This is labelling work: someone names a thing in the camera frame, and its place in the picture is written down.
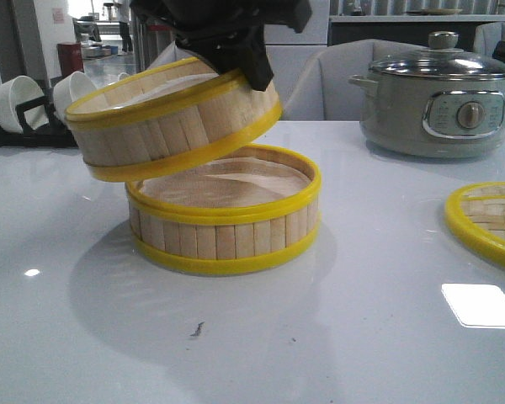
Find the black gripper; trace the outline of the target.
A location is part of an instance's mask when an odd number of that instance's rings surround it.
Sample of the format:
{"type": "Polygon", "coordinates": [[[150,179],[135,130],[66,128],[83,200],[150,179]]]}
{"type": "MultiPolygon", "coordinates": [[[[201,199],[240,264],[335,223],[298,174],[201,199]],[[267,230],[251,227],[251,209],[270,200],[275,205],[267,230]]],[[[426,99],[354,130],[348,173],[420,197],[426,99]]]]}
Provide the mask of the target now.
{"type": "Polygon", "coordinates": [[[264,26],[301,33],[312,16],[308,1],[132,1],[142,19],[157,19],[174,34],[176,46],[219,74],[240,70],[250,87],[264,91],[274,77],[264,26]]]}

